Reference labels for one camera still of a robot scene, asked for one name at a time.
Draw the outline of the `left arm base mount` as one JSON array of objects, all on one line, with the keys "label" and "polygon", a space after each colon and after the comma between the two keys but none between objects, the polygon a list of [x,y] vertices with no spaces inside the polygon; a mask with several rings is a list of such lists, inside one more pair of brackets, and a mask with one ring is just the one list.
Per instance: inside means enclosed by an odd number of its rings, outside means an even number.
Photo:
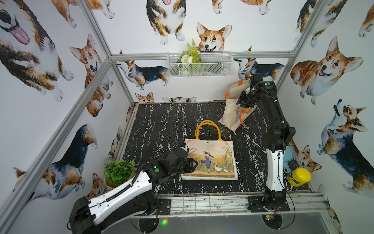
[{"label": "left arm base mount", "polygon": [[171,211],[171,199],[157,199],[156,204],[141,216],[169,215]]}]

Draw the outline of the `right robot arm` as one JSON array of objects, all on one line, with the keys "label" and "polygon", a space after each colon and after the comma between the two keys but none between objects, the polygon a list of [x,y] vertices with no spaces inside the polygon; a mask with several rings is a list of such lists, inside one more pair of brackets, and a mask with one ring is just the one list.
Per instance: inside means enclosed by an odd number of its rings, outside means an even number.
[{"label": "right robot arm", "polygon": [[266,82],[261,74],[250,76],[250,86],[243,91],[237,104],[245,109],[253,108],[260,100],[268,120],[269,130],[262,134],[262,146],[267,153],[267,179],[263,201],[268,210],[275,210],[286,202],[286,189],[283,182],[283,158],[286,146],[296,133],[295,127],[287,122],[279,104],[274,82]]}]

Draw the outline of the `cream bag yellow handles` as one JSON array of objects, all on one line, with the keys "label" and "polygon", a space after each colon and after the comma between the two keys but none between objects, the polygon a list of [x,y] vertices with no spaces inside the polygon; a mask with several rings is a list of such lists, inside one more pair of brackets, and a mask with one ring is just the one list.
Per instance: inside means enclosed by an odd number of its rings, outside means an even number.
[{"label": "cream bag yellow handles", "polygon": [[[213,126],[218,133],[217,140],[200,139],[203,126]],[[195,129],[195,138],[186,139],[188,157],[197,164],[194,172],[181,175],[183,180],[237,180],[238,172],[232,141],[222,140],[220,128],[212,121],[203,121]]]}]

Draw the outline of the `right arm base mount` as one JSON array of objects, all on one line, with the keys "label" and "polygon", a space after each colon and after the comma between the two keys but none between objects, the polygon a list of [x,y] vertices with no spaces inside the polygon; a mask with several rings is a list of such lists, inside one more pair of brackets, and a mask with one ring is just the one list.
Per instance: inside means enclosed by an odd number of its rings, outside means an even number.
[{"label": "right arm base mount", "polygon": [[248,210],[252,213],[288,212],[290,207],[285,198],[270,198],[264,196],[248,197]]}]

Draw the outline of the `cream bag orange handles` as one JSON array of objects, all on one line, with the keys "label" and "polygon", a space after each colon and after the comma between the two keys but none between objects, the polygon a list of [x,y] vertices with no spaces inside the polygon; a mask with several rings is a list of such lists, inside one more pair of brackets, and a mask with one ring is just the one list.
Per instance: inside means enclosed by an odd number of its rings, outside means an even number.
[{"label": "cream bag orange handles", "polygon": [[219,123],[233,132],[235,132],[241,125],[246,128],[244,121],[257,108],[257,105],[254,105],[253,108],[242,108],[237,104],[240,94],[243,91],[246,92],[249,87],[249,80],[239,81],[232,84],[225,93],[226,106],[224,115],[219,120]]}]

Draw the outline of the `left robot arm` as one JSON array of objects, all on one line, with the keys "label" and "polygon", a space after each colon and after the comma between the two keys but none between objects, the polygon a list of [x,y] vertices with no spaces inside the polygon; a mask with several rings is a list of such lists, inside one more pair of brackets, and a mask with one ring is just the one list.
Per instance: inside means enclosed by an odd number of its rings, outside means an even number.
[{"label": "left robot arm", "polygon": [[78,199],[67,229],[73,234],[101,234],[132,216],[154,213],[159,209],[159,201],[153,189],[176,176],[195,171],[198,163],[188,155],[189,147],[181,140],[165,155],[142,164],[135,177],[124,184],[93,199]]}]

